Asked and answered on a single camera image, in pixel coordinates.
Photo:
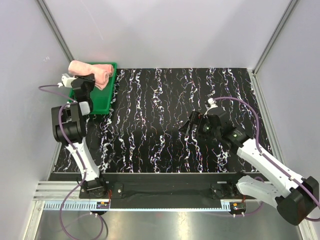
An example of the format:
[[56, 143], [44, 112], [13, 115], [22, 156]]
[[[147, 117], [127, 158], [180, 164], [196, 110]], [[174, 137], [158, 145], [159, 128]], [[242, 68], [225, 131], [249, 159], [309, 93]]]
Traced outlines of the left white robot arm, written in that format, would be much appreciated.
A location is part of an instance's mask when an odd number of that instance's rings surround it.
[[51, 109], [53, 136], [67, 148], [80, 169], [81, 193], [103, 198], [108, 193], [108, 186], [88, 149], [84, 119], [94, 107], [90, 97], [95, 87], [94, 74], [75, 77], [64, 74], [61, 81], [63, 86], [72, 88], [74, 98], [65, 106]]

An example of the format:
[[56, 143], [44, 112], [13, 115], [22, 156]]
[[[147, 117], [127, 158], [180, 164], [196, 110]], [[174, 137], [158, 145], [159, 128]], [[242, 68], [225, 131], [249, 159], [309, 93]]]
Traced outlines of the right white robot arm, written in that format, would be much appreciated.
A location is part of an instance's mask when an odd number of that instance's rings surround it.
[[253, 197], [275, 209], [288, 223], [298, 226], [318, 206], [320, 184], [290, 170], [246, 132], [233, 125], [221, 108], [211, 108], [205, 114], [193, 111], [179, 132], [197, 140], [221, 143], [227, 150], [255, 167], [269, 181], [264, 183], [244, 173], [227, 185], [228, 195]]

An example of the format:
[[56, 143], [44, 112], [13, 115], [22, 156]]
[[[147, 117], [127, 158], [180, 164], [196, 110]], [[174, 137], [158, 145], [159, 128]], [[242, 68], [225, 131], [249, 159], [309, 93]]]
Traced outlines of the pink striped towel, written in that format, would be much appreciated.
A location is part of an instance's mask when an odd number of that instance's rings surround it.
[[111, 64], [94, 64], [92, 73], [94, 74], [95, 86], [102, 91], [107, 86], [109, 78], [113, 76], [114, 67]]

